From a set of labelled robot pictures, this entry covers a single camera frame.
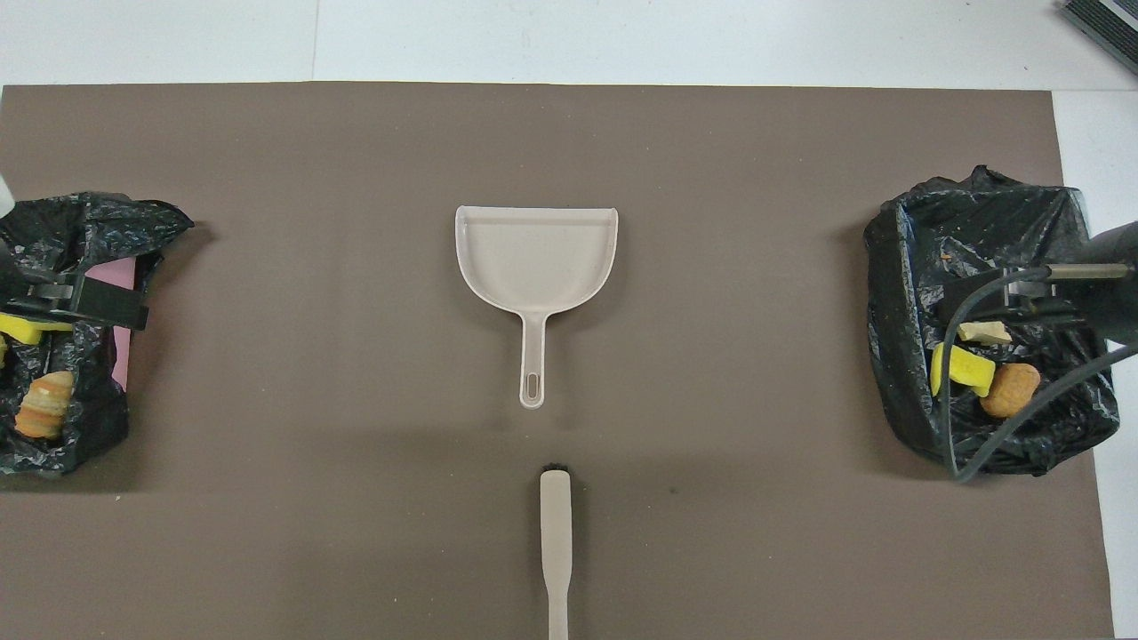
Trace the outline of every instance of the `dustpan handle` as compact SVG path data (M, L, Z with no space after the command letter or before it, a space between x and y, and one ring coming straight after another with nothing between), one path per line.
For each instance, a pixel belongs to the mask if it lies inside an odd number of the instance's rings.
M521 315L521 405L537 409L545 402L545 320L547 315Z

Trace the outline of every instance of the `dustpan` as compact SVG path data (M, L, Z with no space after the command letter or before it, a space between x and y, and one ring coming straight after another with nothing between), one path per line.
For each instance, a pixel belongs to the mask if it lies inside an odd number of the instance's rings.
M617 251L615 208L461 206L459 269L478 297L521 318L522 407L545 402L545 321L601 289Z

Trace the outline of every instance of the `black plastic bag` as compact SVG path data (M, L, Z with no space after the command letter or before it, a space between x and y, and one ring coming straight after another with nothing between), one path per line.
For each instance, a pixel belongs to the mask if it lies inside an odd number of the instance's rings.
M943 434L929 387L931 350L943 340L935 313L942 286L1003 266L1070 262L1087 240L1077 189L1036 187L978 166L963 182L934 178L883 204L865 229L869 252L869 354L885 417L910 449L943 460ZM1040 388L1106 352L1094 330L1075 326L1009 327L1011 345L960 345L996 362L1028 362ZM1001 420L972 391L954 386L953 442L963 466ZM1028 420L983 467L1042 475L1119 428L1110 371Z
M135 257L135 289L145 289L162 261L158 252L193 222L173 205L122 195L74 194L16 204L0 219L0 238L20 266L57 273L85 272L96 264ZM3 336L0 369L0 473L74 470L123 441L126 394L110 376L115 339L110 327L75 322L71 333L48 334L38 345ZM75 386L57 441L15 430L15 416L32 380L47 371L71 371Z

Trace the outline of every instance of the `brush handle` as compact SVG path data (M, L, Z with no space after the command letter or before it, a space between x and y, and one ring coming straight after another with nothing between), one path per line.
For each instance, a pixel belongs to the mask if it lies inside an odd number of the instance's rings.
M521 315L521 389L518 396L526 409L545 402L545 320L549 315Z
M572 574L572 502L569 474L545 471L542 491L542 573L550 596L550 640L569 640L569 579Z

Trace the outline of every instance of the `yellow sponge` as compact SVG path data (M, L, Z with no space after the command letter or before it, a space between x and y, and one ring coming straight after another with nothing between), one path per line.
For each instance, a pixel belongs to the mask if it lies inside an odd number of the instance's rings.
M0 313L0 333L8 334L24 344L40 344L43 331L69 331L67 322L39 322Z
M929 369L929 386L932 394L940 393L940 359L945 352L945 343L932 350L932 366ZM962 385L968 385L980 397L988 397L996 376L996 363L987 358L953 346L953 358L948 363L948 377Z

